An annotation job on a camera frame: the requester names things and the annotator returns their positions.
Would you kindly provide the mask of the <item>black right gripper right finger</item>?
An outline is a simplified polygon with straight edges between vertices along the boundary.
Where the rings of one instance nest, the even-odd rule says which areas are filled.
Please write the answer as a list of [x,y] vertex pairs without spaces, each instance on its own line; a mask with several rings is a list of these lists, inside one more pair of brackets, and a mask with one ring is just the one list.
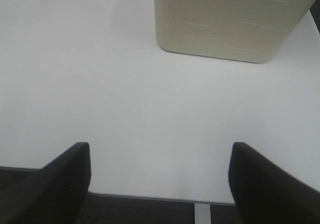
[[232,146],[229,187],[243,223],[319,223],[319,191],[244,142]]

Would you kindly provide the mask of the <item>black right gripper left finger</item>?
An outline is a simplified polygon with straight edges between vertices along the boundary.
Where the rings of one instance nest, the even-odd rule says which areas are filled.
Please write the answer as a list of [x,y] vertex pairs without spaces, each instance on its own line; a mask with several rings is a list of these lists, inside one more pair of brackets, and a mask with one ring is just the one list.
[[75,223],[90,185],[90,149],[71,146],[49,164],[1,191],[1,223]]

